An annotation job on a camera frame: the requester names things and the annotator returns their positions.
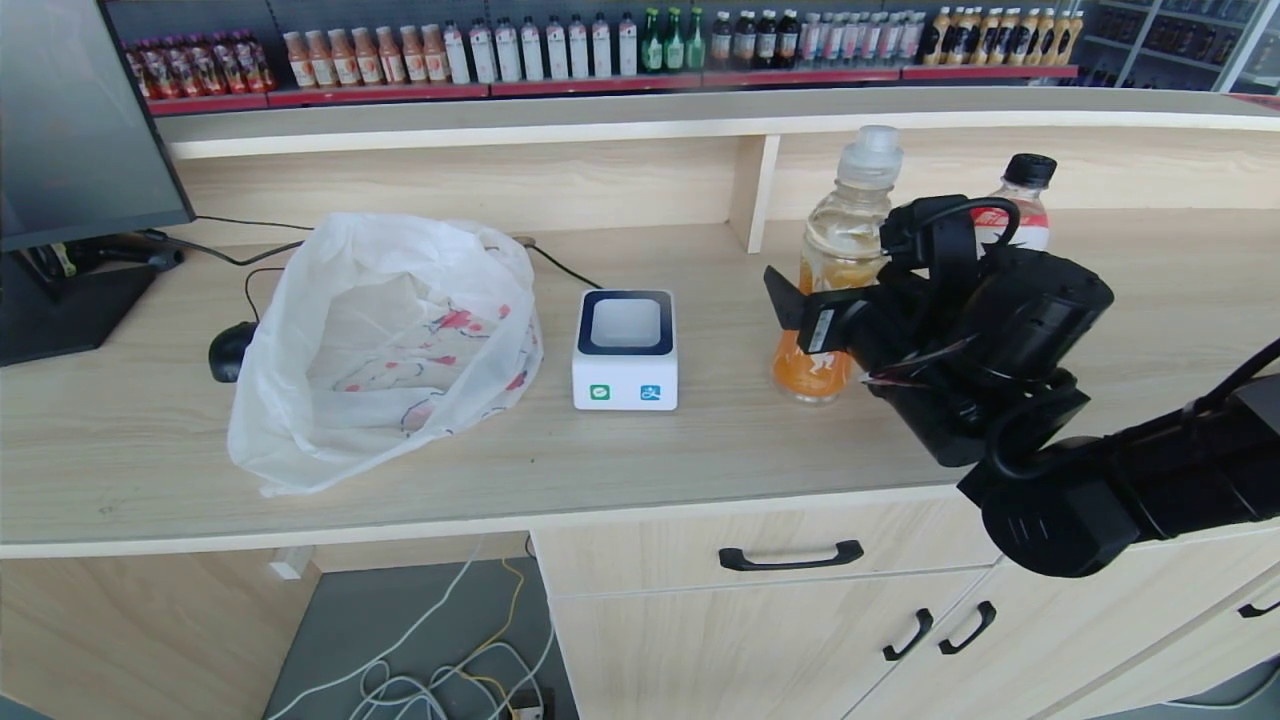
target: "plastic bag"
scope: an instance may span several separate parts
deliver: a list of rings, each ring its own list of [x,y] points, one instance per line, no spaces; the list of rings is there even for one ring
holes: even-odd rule
[[[532,283],[495,229],[329,215],[244,354],[232,461],[264,495],[310,493],[511,407],[543,359]]]

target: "computer monitor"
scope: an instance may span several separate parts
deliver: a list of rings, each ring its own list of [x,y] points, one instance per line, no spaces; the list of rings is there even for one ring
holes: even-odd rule
[[[193,219],[101,1],[0,3],[0,365],[101,346],[156,273],[32,249]]]

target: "computer mouse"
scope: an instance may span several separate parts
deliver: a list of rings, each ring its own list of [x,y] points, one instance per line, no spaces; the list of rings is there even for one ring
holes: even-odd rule
[[[239,378],[244,350],[253,342],[257,323],[243,322],[218,333],[209,343],[209,372],[220,383],[233,383]]]

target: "black bottle cap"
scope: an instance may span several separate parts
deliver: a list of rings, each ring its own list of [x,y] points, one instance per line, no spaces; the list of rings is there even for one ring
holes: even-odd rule
[[[1036,155],[1033,152],[1019,152],[1009,160],[1005,168],[1005,182],[1043,190],[1048,187],[1048,181],[1053,178],[1057,169],[1057,160]]]

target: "black handle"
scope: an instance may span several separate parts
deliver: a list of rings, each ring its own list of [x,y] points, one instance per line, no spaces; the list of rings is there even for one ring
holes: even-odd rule
[[[915,621],[920,624],[920,628],[915,630],[915,637],[911,638],[911,642],[906,643],[906,647],[904,647],[901,652],[893,650],[893,646],[891,644],[884,646],[884,648],[881,650],[881,652],[884,653],[884,660],[888,660],[890,662],[902,660],[902,657],[905,657],[908,652],[911,652],[911,648],[923,641],[924,635],[933,629],[933,614],[929,612],[927,607],[922,607],[915,611]]]
[[[1262,618],[1263,615],[1266,615],[1267,612],[1271,612],[1276,607],[1280,607],[1280,600],[1272,602],[1271,607],[1265,607],[1265,609],[1258,607],[1258,606],[1256,606],[1256,605],[1253,605],[1251,602],[1251,603],[1245,605],[1244,607],[1236,610],[1236,612],[1240,614],[1240,618],[1245,618],[1245,619],[1248,619],[1248,618]]]
[[[805,570],[809,568],[835,568],[836,565],[849,565],[863,556],[863,543],[858,541],[840,541],[836,543],[836,556],[827,560],[805,560],[801,562],[751,562],[746,559],[741,547],[721,548],[721,568],[749,573],[751,570]]]
[[[955,655],[961,650],[969,647],[969,643],[978,639],[978,635],[986,632],[987,628],[989,628],[991,624],[996,621],[996,606],[984,600],[978,603],[978,615],[982,616],[982,623],[978,623],[978,629],[974,630],[972,635],[965,638],[963,643],[951,644],[951,638],[947,638],[938,643],[938,647],[942,648],[942,655]]]

